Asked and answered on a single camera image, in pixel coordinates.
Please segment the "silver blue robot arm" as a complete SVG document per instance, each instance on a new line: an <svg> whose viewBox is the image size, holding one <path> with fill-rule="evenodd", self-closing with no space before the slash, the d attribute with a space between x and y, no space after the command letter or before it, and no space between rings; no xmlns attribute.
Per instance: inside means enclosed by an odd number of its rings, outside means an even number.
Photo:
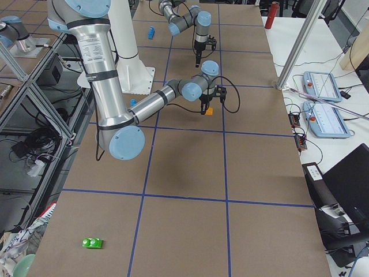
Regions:
<svg viewBox="0 0 369 277"><path fill-rule="evenodd" d="M198 68L202 52L206 50L207 46L211 46L211 50L216 49L217 41L210 36L209 30L212 23L212 15L201 9L197 5L189 8L189 11L180 16L174 8L179 6L183 1L159 1L159 11L168 21L168 29L172 36L177 36L190 27L194 27L193 34L193 51L195 54L195 67Z"/></svg>
<svg viewBox="0 0 369 277"><path fill-rule="evenodd" d="M128 1L48 1L47 9L50 28L77 39L98 109L97 144L116 159L130 160L142 151L140 122L178 96L193 102L215 88L219 66L205 61L194 77L152 92L155 70L138 56Z"/></svg>

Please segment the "grey robot arm at edge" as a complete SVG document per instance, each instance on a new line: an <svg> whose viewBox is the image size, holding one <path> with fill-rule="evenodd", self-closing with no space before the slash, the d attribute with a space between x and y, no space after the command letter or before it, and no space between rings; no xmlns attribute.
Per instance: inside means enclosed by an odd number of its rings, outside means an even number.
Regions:
<svg viewBox="0 0 369 277"><path fill-rule="evenodd" d="M79 17L93 20L95 25L98 20L109 19L110 36L115 47L113 52L115 53L115 64L117 66L121 65L120 61L122 60L125 60L128 65L131 60L138 60L133 24L129 14L122 12L114 14L112 11L102 9L88 10L87 7L81 4L78 4L76 8ZM168 28L172 36L176 36L190 27L195 26L195 66L199 67L202 51L204 51L205 45L210 39L209 27L212 20L211 14L201 10L198 6L192 6L190 11L183 16L179 16L173 11L169 13L162 12L161 15L167 19ZM32 51L36 47L36 43L31 41L29 32L17 16L1 18L1 41L4 45L16 42L23 52Z"/></svg>

